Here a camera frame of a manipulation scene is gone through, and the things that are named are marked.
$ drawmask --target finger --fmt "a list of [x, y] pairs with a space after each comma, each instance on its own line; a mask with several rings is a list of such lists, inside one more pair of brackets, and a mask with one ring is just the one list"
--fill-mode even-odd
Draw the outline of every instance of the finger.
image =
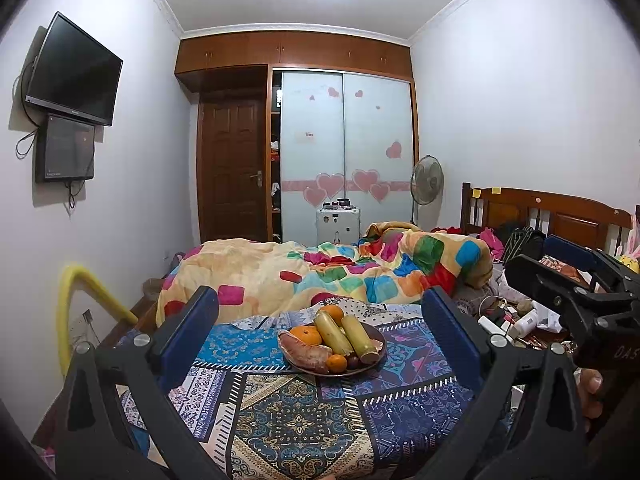
[[598, 418], [602, 415], [602, 403], [597, 400], [592, 400], [582, 409], [582, 414], [587, 418]]
[[582, 412], [587, 409], [587, 406], [591, 403], [591, 394], [587, 391], [587, 388], [582, 384], [582, 381], [578, 383], [578, 397], [580, 397], [580, 407]]
[[584, 368], [580, 373], [580, 385], [590, 394], [595, 394], [602, 386], [602, 375], [597, 370]]

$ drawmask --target plush toy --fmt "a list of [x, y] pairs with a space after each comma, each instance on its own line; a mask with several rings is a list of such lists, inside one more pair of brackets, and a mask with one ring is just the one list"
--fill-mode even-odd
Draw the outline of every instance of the plush toy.
[[640, 264], [638, 263], [640, 258], [640, 226], [635, 215], [631, 217], [631, 231], [629, 231], [629, 238], [626, 241], [626, 250], [624, 254], [618, 254], [616, 258], [633, 272], [640, 273]]

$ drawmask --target orange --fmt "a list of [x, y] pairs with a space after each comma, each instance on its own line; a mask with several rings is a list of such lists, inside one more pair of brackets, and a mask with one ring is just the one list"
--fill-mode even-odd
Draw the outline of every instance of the orange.
[[344, 355], [334, 354], [326, 360], [326, 367], [332, 374], [341, 374], [347, 369], [347, 358]]
[[320, 307], [318, 310], [324, 310], [329, 316], [334, 318], [334, 321], [337, 326], [342, 326], [342, 318], [344, 317], [344, 312], [337, 305], [325, 305]]
[[308, 345], [318, 346], [322, 344], [322, 336], [315, 326], [295, 326], [289, 332]]

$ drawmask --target person's hand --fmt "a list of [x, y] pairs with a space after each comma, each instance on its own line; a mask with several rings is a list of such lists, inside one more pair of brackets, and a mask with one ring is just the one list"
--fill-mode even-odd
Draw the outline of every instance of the person's hand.
[[578, 382], [578, 395], [584, 415], [584, 427], [589, 431], [591, 419], [602, 415], [602, 403], [596, 400], [595, 394], [602, 386], [602, 375], [597, 370], [583, 368]]

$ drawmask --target blue paisley bedsheet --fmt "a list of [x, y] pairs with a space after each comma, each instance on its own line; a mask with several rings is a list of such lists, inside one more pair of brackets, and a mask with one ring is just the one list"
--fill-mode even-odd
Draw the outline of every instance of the blue paisley bedsheet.
[[[326, 303], [380, 329], [383, 362], [343, 380], [300, 374], [286, 364], [277, 331], [311, 322]], [[401, 479], [437, 450], [472, 394], [456, 381], [418, 305], [332, 298], [278, 317], [214, 326], [169, 398], [233, 480]], [[128, 390], [122, 405], [142, 449], [164, 464]]]

